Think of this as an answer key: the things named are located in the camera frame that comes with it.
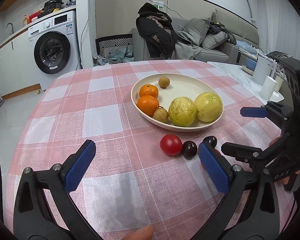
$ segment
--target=blue container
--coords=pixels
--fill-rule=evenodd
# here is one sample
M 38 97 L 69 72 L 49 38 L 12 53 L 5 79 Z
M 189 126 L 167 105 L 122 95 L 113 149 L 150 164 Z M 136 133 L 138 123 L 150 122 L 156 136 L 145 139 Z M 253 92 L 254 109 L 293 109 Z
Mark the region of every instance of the blue container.
M 254 71 L 257 62 L 255 60 L 250 59 L 250 58 L 247 57 L 246 60 L 245 60 L 245 64 L 246 64 L 247 69 L 250 69 L 250 70 Z

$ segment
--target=blue gripper pad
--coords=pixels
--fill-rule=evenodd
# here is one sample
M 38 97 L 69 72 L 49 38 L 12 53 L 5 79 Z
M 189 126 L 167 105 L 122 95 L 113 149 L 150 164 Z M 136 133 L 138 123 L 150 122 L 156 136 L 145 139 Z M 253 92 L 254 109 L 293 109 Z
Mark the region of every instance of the blue gripper pad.
M 218 192 L 227 194 L 230 188 L 229 176 L 204 143 L 199 145 L 198 155 Z
M 87 140 L 74 154 L 77 159 L 64 177 L 64 186 L 68 194 L 77 189 L 95 155 L 96 144 L 90 140 Z
M 263 107 L 243 107 L 240 110 L 243 117 L 266 118 L 269 116 L 268 111 Z

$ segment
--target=checkered tablecloth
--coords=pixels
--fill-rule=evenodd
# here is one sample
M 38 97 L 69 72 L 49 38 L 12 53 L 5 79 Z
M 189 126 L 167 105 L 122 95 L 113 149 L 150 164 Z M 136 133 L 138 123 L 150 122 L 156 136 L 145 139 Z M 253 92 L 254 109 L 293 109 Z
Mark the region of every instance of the checkered tablecloth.
M 261 102 L 207 63 L 142 61 L 70 72 L 43 94 L 16 147 L 7 183 L 6 219 L 11 230 L 23 169 L 47 170 L 63 163 L 90 139 L 96 143 L 96 156 L 71 197 L 104 239 L 121 239 L 148 224 L 154 226 L 154 239 L 159 240 L 188 240 L 197 232 L 223 195 L 216 191 L 198 157 L 188 161 L 163 154 L 159 142 L 171 132 L 146 121 L 132 104 L 132 86 L 156 73 L 198 78 L 213 87 L 224 102 L 224 115 L 211 128 L 196 133 L 173 132 L 183 142 L 199 144 L 206 136 L 215 135 L 219 150 L 225 142 L 265 149 L 280 135 L 267 119 L 240 116 L 243 106 L 259 107 Z M 247 164 L 240 165 L 248 169 Z M 282 228 L 293 195 L 281 184 L 276 188 Z M 66 228 L 50 193 L 46 194 L 57 222 Z M 244 194 L 228 227 L 236 223 L 246 198 Z

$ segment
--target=human hand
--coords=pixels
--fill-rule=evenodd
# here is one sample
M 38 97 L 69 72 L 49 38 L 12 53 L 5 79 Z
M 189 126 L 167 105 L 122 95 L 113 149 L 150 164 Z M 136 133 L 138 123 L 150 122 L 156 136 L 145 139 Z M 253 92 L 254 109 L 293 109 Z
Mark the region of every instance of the human hand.
M 153 232 L 154 230 L 152 226 L 146 226 L 125 236 L 122 240 L 151 240 Z

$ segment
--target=metal bolt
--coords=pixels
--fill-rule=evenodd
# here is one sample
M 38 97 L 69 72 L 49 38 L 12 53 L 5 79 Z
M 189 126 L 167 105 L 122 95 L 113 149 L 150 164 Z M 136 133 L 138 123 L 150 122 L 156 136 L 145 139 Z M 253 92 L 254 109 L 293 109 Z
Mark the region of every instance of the metal bolt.
M 233 170 L 239 172 L 242 168 L 239 165 L 233 165 Z
M 30 171 L 31 171 L 31 168 L 29 168 L 29 167 L 27 167 L 27 168 L 25 168 L 25 169 L 23 170 L 23 172 L 26 173 L 26 174 L 29 173 Z
M 60 170 L 60 169 L 61 169 L 61 164 L 55 164 L 54 166 L 52 166 L 52 169 L 53 169 L 54 171 Z
M 263 169 L 263 173 L 266 174 L 266 175 L 269 175 L 270 171 L 268 169 Z

